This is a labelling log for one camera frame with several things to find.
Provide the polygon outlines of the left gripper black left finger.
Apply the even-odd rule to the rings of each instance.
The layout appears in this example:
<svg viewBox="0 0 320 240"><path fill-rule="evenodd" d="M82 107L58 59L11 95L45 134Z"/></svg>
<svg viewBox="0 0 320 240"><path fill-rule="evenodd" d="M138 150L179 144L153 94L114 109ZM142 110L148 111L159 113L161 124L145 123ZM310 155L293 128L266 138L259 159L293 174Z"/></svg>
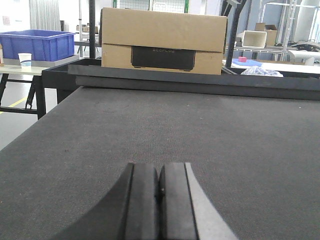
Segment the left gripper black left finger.
<svg viewBox="0 0 320 240"><path fill-rule="evenodd" d="M158 174L153 164L128 163L107 194L54 240L157 240Z"/></svg>

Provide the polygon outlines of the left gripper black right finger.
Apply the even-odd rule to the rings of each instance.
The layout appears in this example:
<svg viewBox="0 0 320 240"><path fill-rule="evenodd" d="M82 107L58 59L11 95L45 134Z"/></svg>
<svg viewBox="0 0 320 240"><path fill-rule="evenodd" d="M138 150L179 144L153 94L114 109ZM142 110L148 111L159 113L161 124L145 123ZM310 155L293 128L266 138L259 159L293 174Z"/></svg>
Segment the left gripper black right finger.
<svg viewBox="0 0 320 240"><path fill-rule="evenodd" d="M160 172L163 240L236 240L197 181L190 163L166 163Z"/></svg>

